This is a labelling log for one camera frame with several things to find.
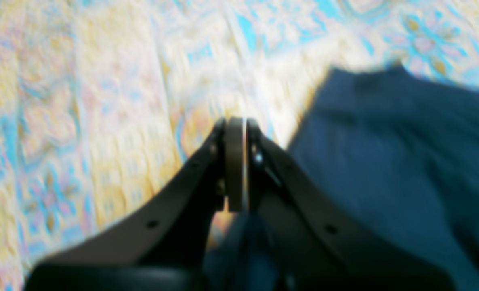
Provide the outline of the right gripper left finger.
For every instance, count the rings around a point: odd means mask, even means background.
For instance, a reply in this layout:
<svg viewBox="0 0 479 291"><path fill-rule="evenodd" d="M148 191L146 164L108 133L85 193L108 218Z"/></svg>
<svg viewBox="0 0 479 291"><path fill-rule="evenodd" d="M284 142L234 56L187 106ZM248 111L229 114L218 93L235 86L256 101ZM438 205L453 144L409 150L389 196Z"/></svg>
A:
<svg viewBox="0 0 479 291"><path fill-rule="evenodd" d="M153 199L92 239L38 264L26 291L206 291L212 218L242 202L243 120L220 119Z"/></svg>

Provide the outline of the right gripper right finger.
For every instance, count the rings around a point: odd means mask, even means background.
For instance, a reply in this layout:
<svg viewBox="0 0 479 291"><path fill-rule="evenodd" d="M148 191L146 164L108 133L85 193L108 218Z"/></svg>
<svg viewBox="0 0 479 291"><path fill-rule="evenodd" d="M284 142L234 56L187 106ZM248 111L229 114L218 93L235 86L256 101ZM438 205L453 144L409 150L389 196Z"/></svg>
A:
<svg viewBox="0 0 479 291"><path fill-rule="evenodd" d="M245 129L246 207L268 226L277 291L453 291L441 269L363 227L328 199L254 119Z"/></svg>

